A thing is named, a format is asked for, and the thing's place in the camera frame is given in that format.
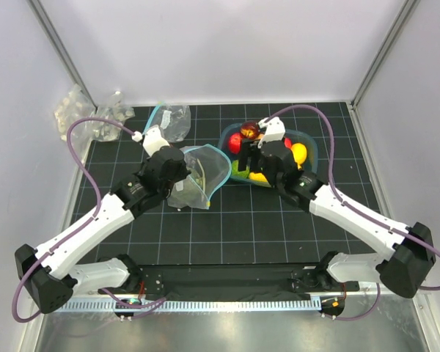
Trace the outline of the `dark red apple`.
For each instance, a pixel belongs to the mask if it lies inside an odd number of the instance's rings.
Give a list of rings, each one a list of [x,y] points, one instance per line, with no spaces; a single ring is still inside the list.
[[[246,121],[240,127],[240,134],[245,139],[255,140],[260,135],[260,126],[255,121]]]

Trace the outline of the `netted green melon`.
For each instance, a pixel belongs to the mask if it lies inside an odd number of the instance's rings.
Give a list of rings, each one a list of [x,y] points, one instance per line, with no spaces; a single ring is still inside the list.
[[[167,202],[170,207],[179,209],[190,207],[205,210],[209,207],[202,179],[191,176],[174,185]]]

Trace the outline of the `clear zip bag blue zipper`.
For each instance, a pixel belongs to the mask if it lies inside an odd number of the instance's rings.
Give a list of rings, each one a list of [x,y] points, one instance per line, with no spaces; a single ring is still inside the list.
[[[208,199],[208,209],[212,196],[230,178],[232,167],[227,155],[211,144],[182,147],[189,176],[202,179]]]

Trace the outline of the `bumpy green fruit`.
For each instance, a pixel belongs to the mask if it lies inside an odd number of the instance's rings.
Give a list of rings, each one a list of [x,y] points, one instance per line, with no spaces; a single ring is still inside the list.
[[[232,167],[232,172],[231,172],[231,178],[232,179],[241,179],[241,180],[245,180],[249,178],[249,174],[250,174],[250,168],[249,166],[246,166],[246,168],[244,170],[240,170],[239,169],[239,161],[238,160],[234,160],[231,163],[231,167]]]

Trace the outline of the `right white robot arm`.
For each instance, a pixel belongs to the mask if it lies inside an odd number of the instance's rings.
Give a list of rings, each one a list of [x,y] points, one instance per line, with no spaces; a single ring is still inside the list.
[[[314,172],[300,169],[282,141],[244,140],[238,156],[239,169],[263,174],[286,202],[330,221],[373,249],[370,254],[326,254],[315,269],[320,288],[374,282],[403,298],[413,298],[422,289],[436,262],[427,226],[394,221],[344,195]]]

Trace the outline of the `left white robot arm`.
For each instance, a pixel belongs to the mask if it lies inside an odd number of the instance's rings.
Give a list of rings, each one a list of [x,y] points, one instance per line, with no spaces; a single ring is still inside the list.
[[[189,173],[180,149],[162,147],[64,232],[37,248],[19,247],[15,251],[19,289],[27,291],[43,314],[58,310],[74,295],[109,288],[124,293],[138,290],[142,270],[127,254],[85,265],[80,260],[112,233],[162,203]]]

